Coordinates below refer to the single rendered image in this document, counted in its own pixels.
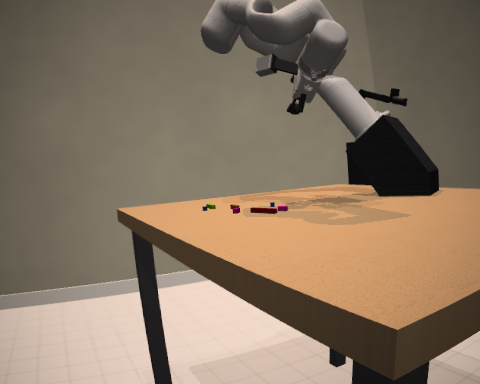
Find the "dark red rod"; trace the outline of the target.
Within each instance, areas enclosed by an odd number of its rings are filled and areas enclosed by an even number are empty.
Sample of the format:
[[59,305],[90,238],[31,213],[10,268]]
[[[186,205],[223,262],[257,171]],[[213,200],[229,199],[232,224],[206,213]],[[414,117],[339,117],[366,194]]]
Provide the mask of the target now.
[[277,208],[250,208],[251,213],[276,214]]

